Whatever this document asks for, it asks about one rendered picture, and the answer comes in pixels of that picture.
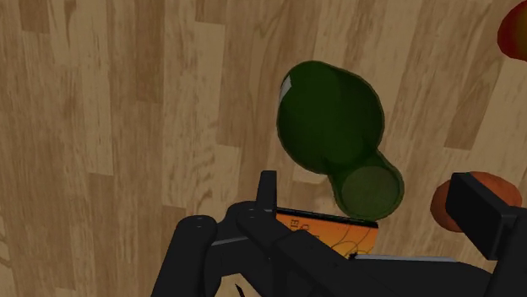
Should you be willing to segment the orange book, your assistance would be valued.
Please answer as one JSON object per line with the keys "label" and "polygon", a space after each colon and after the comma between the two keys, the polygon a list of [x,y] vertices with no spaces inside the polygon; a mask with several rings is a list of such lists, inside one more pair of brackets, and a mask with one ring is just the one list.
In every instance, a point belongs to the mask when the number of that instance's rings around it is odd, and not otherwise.
{"label": "orange book", "polygon": [[276,219],[293,231],[308,231],[343,257],[369,254],[378,235],[375,222],[325,213],[277,208]]}

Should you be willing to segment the green bottle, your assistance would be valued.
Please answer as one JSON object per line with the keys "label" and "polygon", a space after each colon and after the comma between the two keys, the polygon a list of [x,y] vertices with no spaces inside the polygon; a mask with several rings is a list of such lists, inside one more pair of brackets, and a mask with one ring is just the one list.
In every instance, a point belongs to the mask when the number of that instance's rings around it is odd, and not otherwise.
{"label": "green bottle", "polygon": [[286,153],[328,177],[339,209],[377,221],[400,205],[405,184],[381,153],[383,108],[361,76],[326,62],[295,65],[280,87],[276,128]]}

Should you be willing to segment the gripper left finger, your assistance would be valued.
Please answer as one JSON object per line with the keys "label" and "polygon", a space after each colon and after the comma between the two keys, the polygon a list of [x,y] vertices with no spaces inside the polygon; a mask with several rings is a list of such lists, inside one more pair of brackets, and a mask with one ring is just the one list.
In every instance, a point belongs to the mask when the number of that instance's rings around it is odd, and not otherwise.
{"label": "gripper left finger", "polygon": [[231,205],[220,222],[207,215],[180,220],[150,297],[215,297],[221,279],[237,273],[271,297],[272,262],[257,239],[293,231],[276,219],[277,208],[277,173],[264,170],[256,199]]}

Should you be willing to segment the red apple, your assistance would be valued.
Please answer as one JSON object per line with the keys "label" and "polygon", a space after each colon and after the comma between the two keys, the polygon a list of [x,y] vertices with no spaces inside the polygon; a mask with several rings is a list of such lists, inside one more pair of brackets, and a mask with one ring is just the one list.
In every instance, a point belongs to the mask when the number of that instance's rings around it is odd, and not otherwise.
{"label": "red apple", "polygon": [[497,44],[507,57],[527,62],[527,0],[512,8],[503,18]]}

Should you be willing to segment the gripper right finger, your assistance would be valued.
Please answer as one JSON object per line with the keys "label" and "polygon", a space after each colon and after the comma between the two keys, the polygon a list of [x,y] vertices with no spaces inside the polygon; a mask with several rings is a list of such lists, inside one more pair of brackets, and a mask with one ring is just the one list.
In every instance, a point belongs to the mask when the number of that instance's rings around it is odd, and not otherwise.
{"label": "gripper right finger", "polygon": [[484,297],[527,297],[527,208],[507,205],[468,172],[452,174],[445,208],[478,251],[497,262]]}

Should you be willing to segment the brown round fruit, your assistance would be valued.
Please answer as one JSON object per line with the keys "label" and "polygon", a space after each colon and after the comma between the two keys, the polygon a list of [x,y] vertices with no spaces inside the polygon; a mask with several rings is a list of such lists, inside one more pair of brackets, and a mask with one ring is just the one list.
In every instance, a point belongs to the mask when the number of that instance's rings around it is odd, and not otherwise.
{"label": "brown round fruit", "polygon": [[[488,172],[471,171],[470,173],[480,183],[489,188],[508,205],[515,207],[522,206],[523,199],[520,191],[511,182]],[[449,185],[450,180],[447,180],[435,190],[432,196],[430,211],[435,221],[441,227],[452,232],[461,233],[461,228],[455,223],[455,221],[448,215],[446,211],[446,199]]]}

